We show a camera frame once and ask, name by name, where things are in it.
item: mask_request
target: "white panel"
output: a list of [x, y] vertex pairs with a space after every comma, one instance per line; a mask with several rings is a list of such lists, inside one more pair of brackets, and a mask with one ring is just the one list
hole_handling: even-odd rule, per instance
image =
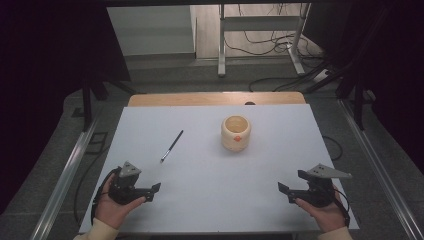
[[124, 56], [194, 52], [190, 6], [113, 7], [108, 13]]

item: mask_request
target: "cup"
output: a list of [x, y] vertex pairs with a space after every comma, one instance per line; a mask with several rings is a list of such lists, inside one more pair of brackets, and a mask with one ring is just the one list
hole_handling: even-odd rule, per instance
[[229, 116], [221, 124], [221, 143], [233, 152], [245, 149], [250, 140], [251, 125], [243, 116]]

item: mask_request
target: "white table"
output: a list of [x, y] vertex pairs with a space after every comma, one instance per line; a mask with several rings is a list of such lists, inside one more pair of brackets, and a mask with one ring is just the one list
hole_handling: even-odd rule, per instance
[[[220, 142], [222, 120], [235, 114], [252, 124], [249, 146], [240, 153]], [[181, 130], [184, 134], [160, 164]], [[306, 190], [297, 170], [319, 163], [333, 167], [308, 104], [127, 107], [97, 187], [125, 161], [142, 170], [136, 187], [162, 183], [153, 202], [131, 212], [121, 227], [123, 233], [142, 234], [318, 230], [308, 213], [288, 203], [277, 182]], [[333, 182], [343, 192], [340, 182]], [[357, 229], [350, 215], [350, 228]], [[89, 208], [80, 232], [90, 227]]]

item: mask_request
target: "cable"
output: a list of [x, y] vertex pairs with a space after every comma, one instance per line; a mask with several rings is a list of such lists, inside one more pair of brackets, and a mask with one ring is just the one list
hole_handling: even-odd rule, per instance
[[[266, 51], [266, 52], [264, 52], [264, 53], [252, 53], [252, 52], [246, 51], [246, 50], [241, 49], [241, 48], [231, 47], [230, 45], [228, 45], [227, 40], [225, 39], [225, 37], [224, 37], [224, 42], [225, 42], [225, 45], [227, 45], [227, 47], [228, 47], [228, 48], [230, 48], [230, 49], [238, 50], [238, 51], [242, 51], [242, 52], [245, 52], [245, 53], [248, 53], [248, 54], [251, 54], [251, 55], [255, 55], [255, 56], [262, 56], [262, 55], [266, 55], [266, 54], [268, 54], [268, 53], [270, 53], [270, 52], [274, 51], [274, 49], [276, 48], [276, 46], [274, 46], [271, 50]], [[278, 46], [279, 46], [279, 45], [283, 45], [283, 44], [288, 44], [288, 43], [286, 43], [286, 42], [279, 43], [279, 44], [278, 44]]]
[[297, 48], [297, 53], [300, 55], [301, 60], [304, 60], [304, 59], [323, 59], [323, 60], [324, 60], [324, 57], [322, 57], [322, 56], [316, 56], [316, 55], [313, 55], [312, 53], [310, 53], [310, 52], [309, 52], [309, 49], [308, 49], [309, 41], [308, 41], [307, 39], [302, 38], [302, 37], [301, 37], [300, 39], [306, 42], [305, 50], [306, 50], [306, 52], [309, 54], [309, 56], [308, 56], [308, 55], [304, 55], [304, 54], [300, 51], [300, 49], [299, 49], [299, 48]]
[[348, 212], [349, 212], [349, 210], [350, 210], [350, 202], [349, 202], [349, 199], [347, 199], [346, 195], [345, 195], [344, 193], [340, 192], [338, 189], [334, 189], [334, 191], [336, 191], [336, 192], [340, 193], [340, 194], [344, 197], [344, 199], [346, 199], [346, 202], [347, 202], [347, 210], [346, 210], [346, 211], [348, 211]]
[[[346, 225], [346, 227], [348, 227], [349, 228], [349, 224], [350, 224], [350, 216], [349, 216], [349, 211], [348, 210], [346, 210], [346, 208], [343, 206], [343, 204], [341, 203], [341, 201], [339, 201], [337, 198], [336, 198], [336, 196], [335, 195], [332, 195], [332, 194], [330, 194], [328, 191], [326, 191], [323, 187], [321, 187], [320, 185], [318, 185], [318, 184], [316, 184], [316, 183], [314, 183], [314, 182], [312, 182], [312, 181], [308, 181], [308, 184], [312, 184], [312, 185], [314, 185], [316, 188], [319, 188], [319, 190], [321, 191], [321, 192], [323, 192], [323, 193], [325, 193], [325, 195], [327, 195], [327, 197], [329, 197], [333, 202], [334, 202], [334, 204], [336, 204], [336, 206], [340, 209], [340, 211], [342, 212], [342, 214], [343, 214], [343, 217], [344, 217], [344, 219], [345, 219], [345, 225]], [[342, 193], [342, 195], [343, 195], [343, 197], [346, 199], [346, 202], [347, 202], [347, 204], [348, 204], [348, 208], [347, 209], [350, 209], [350, 204], [349, 204], [349, 201], [347, 200], [347, 197], [346, 197], [346, 195], [344, 195], [343, 193]]]
[[332, 141], [333, 143], [335, 143], [336, 145], [337, 145], [337, 147], [339, 148], [339, 155], [337, 155], [336, 157], [334, 157], [334, 158], [331, 158], [331, 161], [336, 161], [336, 160], [339, 160], [341, 157], [342, 157], [342, 155], [343, 155], [343, 147], [342, 147], [342, 145], [340, 145], [340, 143], [339, 142], [337, 142], [335, 139], [333, 139], [333, 138], [331, 138], [331, 137], [328, 137], [328, 136], [322, 136], [322, 138], [325, 138], [325, 139], [328, 139], [328, 140], [330, 140], [330, 141]]
[[268, 16], [272, 12], [272, 10], [274, 10], [274, 8], [275, 8], [275, 4], [272, 4], [271, 10], [269, 10], [269, 12], [266, 15]]
[[256, 83], [259, 83], [259, 82], [263, 82], [263, 81], [267, 81], [267, 80], [288, 80], [288, 79], [299, 79], [299, 77], [287, 77], [287, 78], [285, 78], [285, 77], [269, 77], [269, 78], [261, 78], [261, 79], [258, 79], [258, 80], [255, 80], [255, 81], [253, 81], [253, 82], [250, 82], [249, 83], [249, 91], [250, 92], [253, 92], [253, 90], [252, 90], [252, 85], [254, 85], [254, 84], [256, 84]]
[[300, 61], [302, 62], [303, 66], [306, 66], [308, 68], [316, 68], [316, 67], [319, 66], [319, 65], [318, 66], [311, 66], [311, 65], [309, 65], [308, 63], [305, 62], [305, 58], [300, 58]]
[[110, 171], [107, 176], [105, 177], [105, 179], [103, 180], [102, 184], [100, 185], [100, 187], [97, 189], [97, 193], [96, 196], [93, 199], [93, 202], [91, 204], [91, 225], [93, 225], [93, 220], [94, 217], [96, 216], [96, 210], [97, 210], [97, 205], [99, 204], [100, 201], [100, 197], [103, 195], [102, 191], [103, 188], [107, 182], [107, 180], [110, 178], [110, 176], [112, 176], [112, 174], [117, 173], [117, 169], [114, 169], [112, 171]]
[[271, 39], [268, 39], [268, 40], [261, 40], [261, 41], [252, 41], [252, 40], [250, 40], [248, 37], [247, 37], [247, 35], [246, 35], [246, 39], [247, 39], [247, 41], [248, 42], [250, 42], [250, 43], [266, 43], [266, 42], [272, 42], [272, 43], [277, 43], [279, 40], [281, 40], [281, 39], [283, 39], [283, 38], [286, 38], [286, 36], [282, 36], [282, 37], [276, 37], [276, 38], [273, 38], [274, 37], [274, 35], [272, 35], [271, 36]]
[[320, 65], [318, 65], [316, 68], [312, 69], [310, 72], [305, 74], [300, 78], [300, 81], [293, 83], [293, 86], [290, 86], [290, 84], [283, 84], [281, 86], [278, 86], [274, 89], [274, 92], [281, 91], [281, 90], [287, 90], [290, 88], [295, 89], [296, 87], [300, 86], [301, 84], [314, 79], [321, 71], [322, 69], [326, 68], [329, 65], [329, 62], [323, 61]]
[[75, 196], [74, 196], [74, 218], [75, 221], [78, 225], [78, 227], [81, 226], [81, 219], [78, 217], [78, 213], [77, 213], [77, 199], [78, 199], [78, 193], [79, 190], [81, 188], [82, 182], [84, 181], [85, 177], [87, 176], [88, 171], [93, 167], [94, 163], [103, 155], [103, 153], [105, 153], [108, 149], [110, 148], [110, 146], [104, 148], [102, 151], [99, 152], [99, 154], [96, 156], [96, 158], [94, 158], [94, 160], [90, 163], [90, 166], [88, 166], [88, 168], [85, 170], [84, 174], [82, 175], [79, 183], [78, 183], [78, 187], [77, 190], [75, 191]]
[[[268, 12], [268, 14], [267, 14], [267, 16], [271, 13], [271, 11], [274, 9], [274, 4], [272, 5], [272, 8], [271, 8], [271, 10]], [[280, 6], [280, 9], [279, 10], [277, 10], [277, 15], [281, 15], [281, 9], [283, 8], [283, 5], [281, 4], [281, 6]], [[239, 14], [240, 14], [240, 16], [243, 16], [244, 15], [244, 13], [241, 11], [241, 7], [240, 7], [240, 4], [238, 4], [238, 9], [239, 9]], [[274, 36], [274, 32], [275, 31], [273, 31], [272, 32], [272, 34], [271, 34], [271, 39], [270, 40], [264, 40], [264, 41], [251, 41], [250, 39], [249, 39], [249, 37], [247, 37], [247, 33], [246, 33], [246, 31], [243, 31], [244, 32], [244, 35], [246, 36], [246, 39], [247, 39], [247, 41], [248, 42], [250, 42], [250, 43], [264, 43], [264, 42], [273, 42], [272, 40], [273, 40], [273, 36]]]

